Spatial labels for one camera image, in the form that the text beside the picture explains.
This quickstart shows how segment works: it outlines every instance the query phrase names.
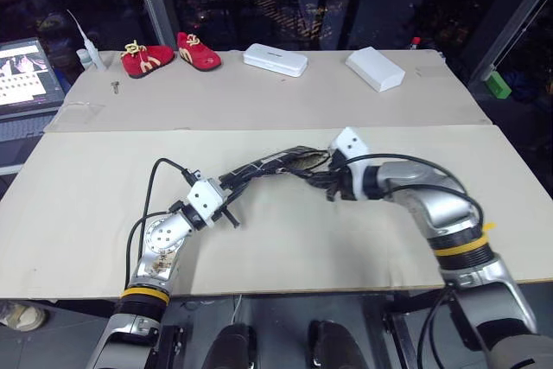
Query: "table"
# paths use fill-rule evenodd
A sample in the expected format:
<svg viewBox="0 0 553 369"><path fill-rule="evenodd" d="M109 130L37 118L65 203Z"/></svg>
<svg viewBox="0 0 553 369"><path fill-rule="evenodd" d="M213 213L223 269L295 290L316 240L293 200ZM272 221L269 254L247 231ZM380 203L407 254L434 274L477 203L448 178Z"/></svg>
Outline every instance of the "table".
<svg viewBox="0 0 553 369"><path fill-rule="evenodd" d="M553 204L492 125L358 130L374 152L421 156L451 169L483 206L493 249L519 281L551 279ZM216 176L296 144L324 148L339 130L48 133L0 204L0 297L119 296L124 246L142 214L149 170L167 156ZM188 185L161 169L152 210ZM398 289L442 284L412 218L383 201L334 204L288 176L252 183L183 252L176 295Z"/></svg>
<svg viewBox="0 0 553 369"><path fill-rule="evenodd" d="M401 86L371 89L344 62L347 51L302 52L300 78L247 66L238 51L201 73L180 58L140 80L118 53L108 71L89 68L47 131L300 130L351 126L490 124L442 57L431 50L383 51L406 72ZM119 81L119 94L112 81Z"/></svg>

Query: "beige board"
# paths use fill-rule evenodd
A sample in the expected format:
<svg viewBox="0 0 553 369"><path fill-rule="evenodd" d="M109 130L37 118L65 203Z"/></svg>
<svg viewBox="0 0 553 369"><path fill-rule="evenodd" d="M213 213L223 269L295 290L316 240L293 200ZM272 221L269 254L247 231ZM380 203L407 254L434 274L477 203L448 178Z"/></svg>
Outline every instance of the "beige board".
<svg viewBox="0 0 553 369"><path fill-rule="evenodd" d="M139 80L116 52L108 70L79 76L49 131L301 130L344 125L490 124L464 85L431 50L382 51L405 72L401 86L376 92L345 64L351 51L302 52L299 78L246 65L239 51L203 73L178 56ZM118 94L111 83L119 82Z"/></svg>
<svg viewBox="0 0 553 369"><path fill-rule="evenodd" d="M326 147L339 130L48 133L0 203L0 297L115 297L124 247L151 166L169 157L218 176L297 144ZM364 128L372 152L438 162L480 201L494 250L519 280L553 277L553 204L495 126ZM188 185L160 168L152 210ZM185 247L175 294L394 289L441 284L410 215L383 201L330 203L288 176L256 180Z"/></svg>

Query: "floor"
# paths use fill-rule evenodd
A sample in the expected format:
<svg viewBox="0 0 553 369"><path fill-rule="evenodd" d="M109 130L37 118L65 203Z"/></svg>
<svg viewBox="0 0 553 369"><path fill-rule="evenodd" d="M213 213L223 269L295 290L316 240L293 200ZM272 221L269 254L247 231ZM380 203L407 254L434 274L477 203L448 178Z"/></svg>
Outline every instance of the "floor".
<svg viewBox="0 0 553 369"><path fill-rule="evenodd" d="M522 290L536 313L542 333L553 336L553 283L526 284ZM217 333L230 323L237 300L237 297L216 297L172 301L164 323L182 325L190 333L184 363L179 367L201 368ZM336 321L349 329L369 368L399 368L391 337L382 330L381 305L382 297L373 293L245 296L237 321L255 328L258 366L263 369L306 367L308 325L312 320L321 319ZM421 311L406 317L411 339L417 339L425 315ZM1 327L1 366L3 369L85 367L104 325L103 318L58 309L51 313L43 328L28 334ZM446 367L486 367L482 353L470 352L462 345L446 309L438 313L435 333ZM424 367L437 367L428 344Z"/></svg>

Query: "red sneaker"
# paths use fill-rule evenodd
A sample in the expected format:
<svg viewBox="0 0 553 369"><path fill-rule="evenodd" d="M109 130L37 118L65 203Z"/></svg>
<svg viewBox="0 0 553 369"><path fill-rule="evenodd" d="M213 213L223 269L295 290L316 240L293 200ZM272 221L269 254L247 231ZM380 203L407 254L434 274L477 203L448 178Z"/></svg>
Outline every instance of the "red sneaker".
<svg viewBox="0 0 553 369"><path fill-rule="evenodd" d="M179 32L176 44L181 58L199 71L212 71L221 66L220 57L201 43L196 35Z"/></svg>
<svg viewBox="0 0 553 369"><path fill-rule="evenodd" d="M175 57L173 49L164 45L145 47L134 41L125 45L124 48L125 51L121 53L121 62L131 78L142 78L157 68L169 64Z"/></svg>

